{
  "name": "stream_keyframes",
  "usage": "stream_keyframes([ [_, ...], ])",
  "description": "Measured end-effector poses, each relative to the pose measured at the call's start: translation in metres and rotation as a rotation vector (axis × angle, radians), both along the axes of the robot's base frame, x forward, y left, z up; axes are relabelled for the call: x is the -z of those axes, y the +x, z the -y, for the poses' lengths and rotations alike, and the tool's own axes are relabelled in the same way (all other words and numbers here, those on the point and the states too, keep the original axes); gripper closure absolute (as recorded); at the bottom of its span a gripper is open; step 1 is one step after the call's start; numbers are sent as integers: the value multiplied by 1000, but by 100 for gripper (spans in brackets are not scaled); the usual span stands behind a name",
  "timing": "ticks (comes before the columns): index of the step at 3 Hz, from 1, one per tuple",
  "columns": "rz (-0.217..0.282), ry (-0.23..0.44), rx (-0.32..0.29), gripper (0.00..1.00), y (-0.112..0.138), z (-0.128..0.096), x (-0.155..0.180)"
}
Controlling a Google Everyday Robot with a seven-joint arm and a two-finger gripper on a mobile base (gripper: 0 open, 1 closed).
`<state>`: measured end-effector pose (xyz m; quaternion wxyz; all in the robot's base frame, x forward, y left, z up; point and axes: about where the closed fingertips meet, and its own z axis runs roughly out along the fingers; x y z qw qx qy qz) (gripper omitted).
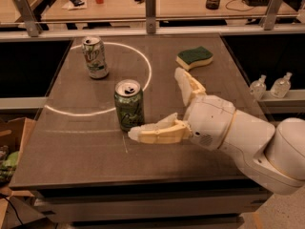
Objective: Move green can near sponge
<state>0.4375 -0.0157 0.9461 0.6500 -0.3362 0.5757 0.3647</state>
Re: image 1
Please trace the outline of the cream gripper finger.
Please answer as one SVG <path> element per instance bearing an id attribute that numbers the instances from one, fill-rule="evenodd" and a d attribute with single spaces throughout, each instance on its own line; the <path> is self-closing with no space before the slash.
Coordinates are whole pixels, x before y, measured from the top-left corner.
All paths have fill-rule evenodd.
<path id="1" fill-rule="evenodd" d="M 192 136 L 190 125 L 177 118 L 177 113 L 170 114 L 157 123 L 132 127 L 128 137 L 145 144 L 174 144 Z"/>
<path id="2" fill-rule="evenodd" d="M 206 94 L 206 89 L 203 85 L 184 69 L 176 68 L 174 78 L 182 93 L 182 100 L 185 106 L 188 106 L 197 95 Z"/>

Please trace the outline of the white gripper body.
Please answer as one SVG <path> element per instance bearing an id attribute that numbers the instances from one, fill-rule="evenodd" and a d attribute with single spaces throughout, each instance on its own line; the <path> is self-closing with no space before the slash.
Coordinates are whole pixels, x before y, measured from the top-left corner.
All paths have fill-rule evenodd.
<path id="1" fill-rule="evenodd" d="M 235 111 L 233 103 L 218 96 L 195 97 L 184 115 L 192 130 L 190 142 L 210 151 L 217 149 L 229 130 Z"/>

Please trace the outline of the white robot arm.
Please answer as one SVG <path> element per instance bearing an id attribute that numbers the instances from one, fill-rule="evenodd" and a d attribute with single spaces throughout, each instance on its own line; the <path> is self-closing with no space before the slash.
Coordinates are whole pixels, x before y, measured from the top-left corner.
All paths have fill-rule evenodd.
<path id="1" fill-rule="evenodd" d="M 280 195 L 305 184 L 305 120 L 287 118 L 278 125 L 239 111 L 185 70 L 175 70 L 187 111 L 154 124 L 133 127 L 130 139 L 146 144 L 174 144 L 183 139 L 206 150 L 230 156 L 246 177 Z"/>

